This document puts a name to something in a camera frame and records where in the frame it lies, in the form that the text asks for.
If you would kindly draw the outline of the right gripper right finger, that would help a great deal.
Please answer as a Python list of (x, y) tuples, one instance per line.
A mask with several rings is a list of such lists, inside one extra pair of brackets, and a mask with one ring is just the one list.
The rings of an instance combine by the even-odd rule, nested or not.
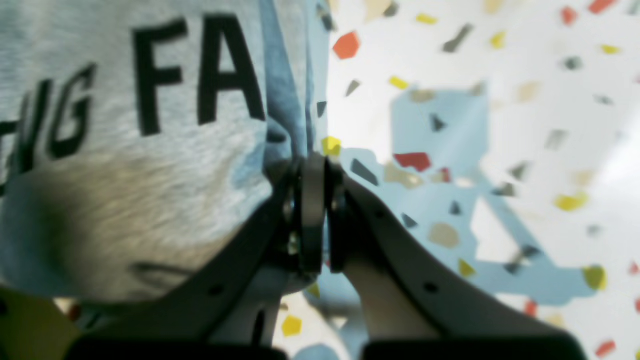
[(354, 286), (364, 360), (584, 360), (566, 330), (504, 305), (430, 255), (386, 205), (325, 162), (329, 264)]

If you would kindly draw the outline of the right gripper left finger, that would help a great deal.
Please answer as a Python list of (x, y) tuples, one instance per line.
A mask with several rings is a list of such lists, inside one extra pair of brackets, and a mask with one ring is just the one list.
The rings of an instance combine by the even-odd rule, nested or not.
[(294, 162), (227, 247), (167, 296), (70, 347), (68, 360), (285, 360), (271, 346), (293, 277), (323, 267), (327, 160)]

